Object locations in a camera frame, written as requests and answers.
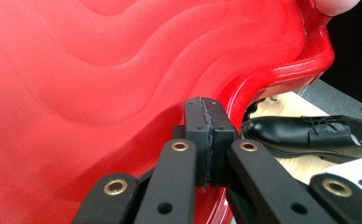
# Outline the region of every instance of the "black leather shoe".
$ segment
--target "black leather shoe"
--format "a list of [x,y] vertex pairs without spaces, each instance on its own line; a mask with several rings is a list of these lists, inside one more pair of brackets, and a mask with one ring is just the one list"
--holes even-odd
[[317,155],[342,163],[362,158],[362,120],[328,117],[259,117],[242,126],[245,138],[259,141],[275,156]]

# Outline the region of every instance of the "red molded plastic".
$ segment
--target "red molded plastic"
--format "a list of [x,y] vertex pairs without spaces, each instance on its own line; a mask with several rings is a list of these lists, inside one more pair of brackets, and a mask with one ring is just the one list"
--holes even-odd
[[[183,103],[247,106],[332,63],[313,0],[0,1],[0,223],[67,223],[96,181],[155,166]],[[197,223],[230,221],[198,190]]]

